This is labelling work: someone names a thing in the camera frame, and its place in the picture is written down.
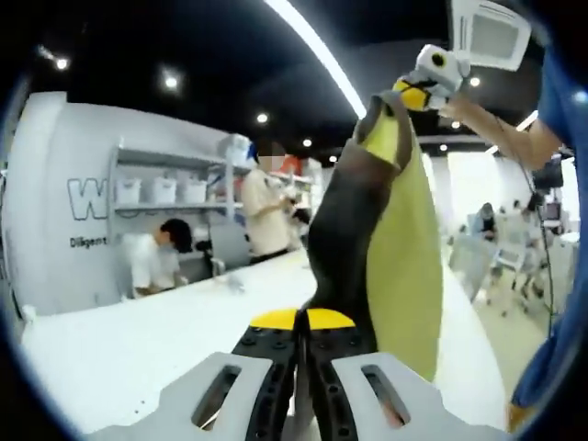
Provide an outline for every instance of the shelf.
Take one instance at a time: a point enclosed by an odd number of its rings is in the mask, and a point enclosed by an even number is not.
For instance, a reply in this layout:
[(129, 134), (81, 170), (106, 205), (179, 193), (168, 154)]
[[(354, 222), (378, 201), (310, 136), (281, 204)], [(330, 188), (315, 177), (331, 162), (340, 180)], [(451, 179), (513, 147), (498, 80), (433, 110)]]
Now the shelf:
[(119, 147), (120, 165), (138, 165), (184, 170), (198, 170), (214, 165), (225, 166), (221, 158), (206, 155), (183, 156), (179, 154), (149, 152)]
[(188, 204), (176, 202), (175, 204), (140, 203), (129, 205), (116, 205), (115, 212), (122, 211), (157, 211), (163, 209), (226, 209), (227, 202), (202, 202), (199, 204)]

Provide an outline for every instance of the yellow cloth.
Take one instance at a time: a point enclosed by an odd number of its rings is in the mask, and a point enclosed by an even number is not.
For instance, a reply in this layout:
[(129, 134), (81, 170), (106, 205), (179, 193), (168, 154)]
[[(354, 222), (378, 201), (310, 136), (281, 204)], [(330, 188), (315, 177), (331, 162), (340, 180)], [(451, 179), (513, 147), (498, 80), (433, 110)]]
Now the yellow cloth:
[[(382, 111), (361, 145), (396, 164), (398, 135), (398, 119)], [(393, 180), (390, 201), (371, 237), (367, 302), (378, 350), (395, 355), (429, 381), (436, 370), (442, 300), (435, 208), (413, 135), (411, 159)]]

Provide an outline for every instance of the air conditioner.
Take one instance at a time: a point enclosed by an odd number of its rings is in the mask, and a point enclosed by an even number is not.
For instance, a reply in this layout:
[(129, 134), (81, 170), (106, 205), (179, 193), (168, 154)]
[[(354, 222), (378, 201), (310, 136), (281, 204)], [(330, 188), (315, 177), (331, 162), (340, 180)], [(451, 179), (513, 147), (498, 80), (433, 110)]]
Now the air conditioner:
[(487, 0), (451, 0), (453, 51), (471, 65), (516, 71), (531, 26), (505, 6)]

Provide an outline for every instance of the white table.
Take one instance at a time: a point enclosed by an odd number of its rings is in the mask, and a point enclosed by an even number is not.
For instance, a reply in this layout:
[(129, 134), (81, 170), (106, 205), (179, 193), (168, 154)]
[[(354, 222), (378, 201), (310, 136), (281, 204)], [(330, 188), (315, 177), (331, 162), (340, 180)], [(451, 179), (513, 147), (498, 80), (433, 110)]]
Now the white table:
[[(234, 274), (244, 284), (242, 294), (206, 280), (143, 300), (39, 317), (27, 326), (22, 348), (81, 432), (133, 424), (157, 408), (165, 386), (210, 353), (232, 351), (252, 317), (299, 307), (316, 288), (303, 251)], [(505, 428), (496, 359), (448, 269), (435, 384), (455, 415)]]

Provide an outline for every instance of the white shirt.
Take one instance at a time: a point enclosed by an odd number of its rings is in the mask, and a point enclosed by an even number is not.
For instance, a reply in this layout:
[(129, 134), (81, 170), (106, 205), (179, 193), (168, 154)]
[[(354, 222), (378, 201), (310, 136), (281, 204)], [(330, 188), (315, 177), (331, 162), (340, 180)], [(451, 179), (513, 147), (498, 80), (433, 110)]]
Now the white shirt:
[(162, 248), (149, 233), (126, 234), (123, 241), (134, 288), (175, 286), (174, 273), (180, 270), (177, 251)]
[(241, 201), (245, 227), (254, 255), (276, 253), (289, 246), (288, 219), (281, 209), (275, 209), (261, 218), (254, 218), (261, 209), (277, 205), (280, 198), (280, 191), (273, 185), (272, 178), (258, 168), (249, 172), (243, 181)]

